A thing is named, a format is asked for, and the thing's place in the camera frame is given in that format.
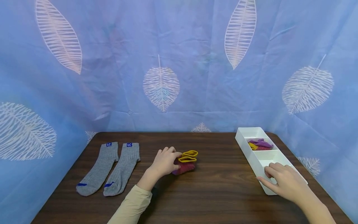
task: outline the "red sock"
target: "red sock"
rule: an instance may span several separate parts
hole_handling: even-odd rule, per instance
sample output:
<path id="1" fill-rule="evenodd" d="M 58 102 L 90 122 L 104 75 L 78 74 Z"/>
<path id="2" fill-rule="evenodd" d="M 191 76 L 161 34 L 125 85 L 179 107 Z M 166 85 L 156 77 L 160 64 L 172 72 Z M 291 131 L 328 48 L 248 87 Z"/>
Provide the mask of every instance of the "red sock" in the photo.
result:
<path id="1" fill-rule="evenodd" d="M 268 147 L 264 147 L 264 146 L 259 146 L 256 151 L 263 151 L 263 150 L 271 150 L 271 148 Z"/>
<path id="2" fill-rule="evenodd" d="M 185 172 L 195 169 L 195 164 L 193 162 L 182 163 L 182 162 L 179 162 L 178 159 L 176 159 L 174 161 L 174 164 L 180 165 L 180 168 L 178 170 L 174 170 L 172 172 L 172 174 L 174 174 L 174 175 L 180 175 L 182 173 L 185 173 Z"/>

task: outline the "purple sock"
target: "purple sock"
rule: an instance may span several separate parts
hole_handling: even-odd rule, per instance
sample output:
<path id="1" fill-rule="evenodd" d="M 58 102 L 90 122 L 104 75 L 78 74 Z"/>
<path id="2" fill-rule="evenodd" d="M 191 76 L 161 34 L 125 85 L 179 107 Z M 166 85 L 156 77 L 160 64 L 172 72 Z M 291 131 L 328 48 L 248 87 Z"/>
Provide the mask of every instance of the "purple sock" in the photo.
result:
<path id="1" fill-rule="evenodd" d="M 272 148 L 274 145 L 270 145 L 269 143 L 265 142 L 263 140 L 263 138 L 255 141 L 255 140 L 250 140 L 249 141 L 250 143 L 256 145 L 256 146 L 263 146 L 263 147 L 267 147 L 267 148 Z"/>

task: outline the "yellow sock cuff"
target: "yellow sock cuff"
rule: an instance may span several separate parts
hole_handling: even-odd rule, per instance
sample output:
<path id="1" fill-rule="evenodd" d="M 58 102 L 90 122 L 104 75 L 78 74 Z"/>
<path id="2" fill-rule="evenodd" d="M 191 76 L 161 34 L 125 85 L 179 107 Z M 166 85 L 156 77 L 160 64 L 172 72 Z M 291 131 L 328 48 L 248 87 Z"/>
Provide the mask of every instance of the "yellow sock cuff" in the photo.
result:
<path id="1" fill-rule="evenodd" d="M 195 150 L 190 150 L 187 152 L 183 152 L 183 156 L 189 156 L 191 158 L 196 158 L 198 156 L 198 152 Z"/>
<path id="2" fill-rule="evenodd" d="M 191 158 L 189 156 L 184 156 L 184 157 L 178 158 L 178 161 L 182 162 L 182 163 L 187 163 L 187 162 L 196 162 L 197 160 L 195 158 Z"/>

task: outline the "white leaf print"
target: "white leaf print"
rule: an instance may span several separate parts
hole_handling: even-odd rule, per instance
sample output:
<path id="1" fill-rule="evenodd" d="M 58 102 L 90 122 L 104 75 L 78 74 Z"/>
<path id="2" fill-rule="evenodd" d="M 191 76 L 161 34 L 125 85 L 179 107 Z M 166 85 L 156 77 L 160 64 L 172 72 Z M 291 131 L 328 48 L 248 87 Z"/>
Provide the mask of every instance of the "white leaf print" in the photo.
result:
<path id="1" fill-rule="evenodd" d="M 255 0 L 240 0 L 226 28 L 225 53 L 233 70 L 244 58 L 256 28 Z"/>
<path id="2" fill-rule="evenodd" d="M 290 115 L 312 110 L 328 99 L 333 90 L 334 81 L 328 71 L 319 69 L 323 59 L 317 68 L 308 66 L 299 69 L 285 84 L 282 90 L 282 100 Z"/>
<path id="3" fill-rule="evenodd" d="M 98 132 L 90 132 L 90 131 L 85 131 L 85 132 L 87 135 L 87 145 L 88 145 L 92 140 L 92 138 L 94 137 L 94 135 L 97 134 Z"/>
<path id="4" fill-rule="evenodd" d="M 162 112 L 175 101 L 179 94 L 180 85 L 176 74 L 170 68 L 160 66 L 151 68 L 144 76 L 143 90 L 150 102 Z"/>
<path id="5" fill-rule="evenodd" d="M 81 74 L 81 46 L 70 23 L 49 0 L 36 0 L 35 9 L 37 25 L 48 49 L 63 66 Z"/>
<path id="6" fill-rule="evenodd" d="M 312 174 L 312 176 L 316 177 L 321 172 L 319 168 L 319 159 L 304 157 L 298 157 L 297 159 Z"/>
<path id="7" fill-rule="evenodd" d="M 209 128 L 205 126 L 203 122 L 201 122 L 198 126 L 196 126 L 192 132 L 211 132 Z"/>
<path id="8" fill-rule="evenodd" d="M 52 157 L 56 132 L 39 115 L 23 105 L 0 105 L 0 158 L 31 160 Z"/>

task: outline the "white storage tray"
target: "white storage tray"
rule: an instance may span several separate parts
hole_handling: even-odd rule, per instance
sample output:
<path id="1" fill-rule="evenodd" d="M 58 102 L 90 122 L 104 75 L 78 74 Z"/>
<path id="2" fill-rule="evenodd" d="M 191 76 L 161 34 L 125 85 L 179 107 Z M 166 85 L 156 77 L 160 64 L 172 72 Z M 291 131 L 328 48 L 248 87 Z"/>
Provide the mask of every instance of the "white storage tray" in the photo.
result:
<path id="1" fill-rule="evenodd" d="M 274 147 L 271 150 L 267 151 L 253 151 L 247 142 L 250 140 L 258 140 L 260 138 L 263 138 L 266 142 L 274 145 Z M 297 169 L 291 164 L 291 162 L 286 158 L 286 156 L 266 135 L 262 128 L 238 128 L 235 139 L 257 177 L 261 176 L 264 177 L 266 180 L 272 182 L 273 184 L 277 183 L 274 178 L 268 178 L 265 175 L 264 167 L 268 166 L 270 163 L 281 163 L 282 165 L 289 165 L 297 171 Z M 261 182 L 260 184 L 267 195 L 276 195 L 273 191 L 265 187 Z"/>

